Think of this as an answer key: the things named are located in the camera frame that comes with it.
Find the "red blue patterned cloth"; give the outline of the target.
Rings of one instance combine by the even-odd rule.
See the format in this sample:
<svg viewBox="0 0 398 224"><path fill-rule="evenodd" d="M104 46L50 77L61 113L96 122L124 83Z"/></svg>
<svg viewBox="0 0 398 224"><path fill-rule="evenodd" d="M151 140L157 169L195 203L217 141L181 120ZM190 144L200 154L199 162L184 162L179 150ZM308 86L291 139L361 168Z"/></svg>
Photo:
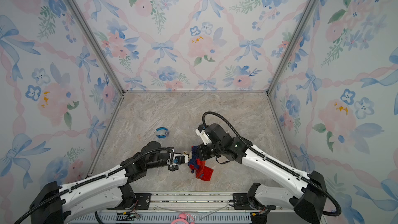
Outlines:
<svg viewBox="0 0 398 224"><path fill-rule="evenodd" d="M202 181L210 181L211 180L211 176L212 176L212 173L214 170L207 167L205 165L205 161L200 160L198 146L191 147L191 152L189 154L188 166L191 170L191 173L195 174L195 177L197 179L200 179Z"/></svg>

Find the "blue strap watch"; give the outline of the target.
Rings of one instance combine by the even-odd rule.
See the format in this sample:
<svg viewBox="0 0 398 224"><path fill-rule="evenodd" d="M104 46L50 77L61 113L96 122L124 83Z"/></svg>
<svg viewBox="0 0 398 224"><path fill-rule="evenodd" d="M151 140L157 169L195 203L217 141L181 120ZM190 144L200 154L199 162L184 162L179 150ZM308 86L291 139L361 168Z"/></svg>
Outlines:
<svg viewBox="0 0 398 224"><path fill-rule="evenodd" d="M155 131L155 135L159 139L165 139L169 136L169 130L166 127L159 127Z"/></svg>

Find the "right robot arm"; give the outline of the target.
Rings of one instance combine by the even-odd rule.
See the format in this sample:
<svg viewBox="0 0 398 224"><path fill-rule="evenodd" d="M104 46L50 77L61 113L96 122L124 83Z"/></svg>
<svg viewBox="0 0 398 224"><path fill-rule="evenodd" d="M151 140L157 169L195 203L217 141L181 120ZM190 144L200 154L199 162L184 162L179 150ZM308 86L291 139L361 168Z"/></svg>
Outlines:
<svg viewBox="0 0 398 224"><path fill-rule="evenodd" d="M262 151L249 140L236 134L231 137L219 124L200 125L196 134L202 140L198 157L202 161L225 157L264 174L280 184L269 189L253 183L244 200L234 200L235 208L251 208L269 213L274 207L292 209L303 220L318 224L322 216L338 217L342 208L328 193L324 177L295 169Z"/></svg>

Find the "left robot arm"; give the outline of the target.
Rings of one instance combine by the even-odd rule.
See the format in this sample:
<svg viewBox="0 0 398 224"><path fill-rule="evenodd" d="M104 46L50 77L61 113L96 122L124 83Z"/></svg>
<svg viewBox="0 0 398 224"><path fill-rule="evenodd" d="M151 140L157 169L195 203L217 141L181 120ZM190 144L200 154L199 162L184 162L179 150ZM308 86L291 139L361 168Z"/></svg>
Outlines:
<svg viewBox="0 0 398 224"><path fill-rule="evenodd" d="M148 169L178 170L189 160L173 147L150 142L134 156L95 176L60 185L47 183L17 223L27 218L32 224L66 224L103 209L128 209L137 199L131 183L146 176Z"/></svg>

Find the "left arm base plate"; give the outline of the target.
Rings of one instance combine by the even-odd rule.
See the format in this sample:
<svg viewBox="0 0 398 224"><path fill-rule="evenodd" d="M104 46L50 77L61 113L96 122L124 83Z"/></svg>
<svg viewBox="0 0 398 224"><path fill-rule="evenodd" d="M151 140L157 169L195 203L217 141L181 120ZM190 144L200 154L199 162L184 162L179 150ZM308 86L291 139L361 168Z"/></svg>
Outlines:
<svg viewBox="0 0 398 224"><path fill-rule="evenodd" d="M123 195L122 202L109 210L148 210L152 194L150 193L137 193L132 195Z"/></svg>

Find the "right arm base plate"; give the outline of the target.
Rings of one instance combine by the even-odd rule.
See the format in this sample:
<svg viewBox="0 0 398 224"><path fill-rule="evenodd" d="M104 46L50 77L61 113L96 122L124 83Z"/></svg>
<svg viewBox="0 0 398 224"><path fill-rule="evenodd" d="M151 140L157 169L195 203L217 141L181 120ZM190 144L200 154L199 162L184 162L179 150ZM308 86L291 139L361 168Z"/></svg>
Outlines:
<svg viewBox="0 0 398 224"><path fill-rule="evenodd" d="M234 193L233 199L229 200L228 205L235 210L255 210L255 211L268 211L276 210L274 205L263 205L254 196L246 193Z"/></svg>

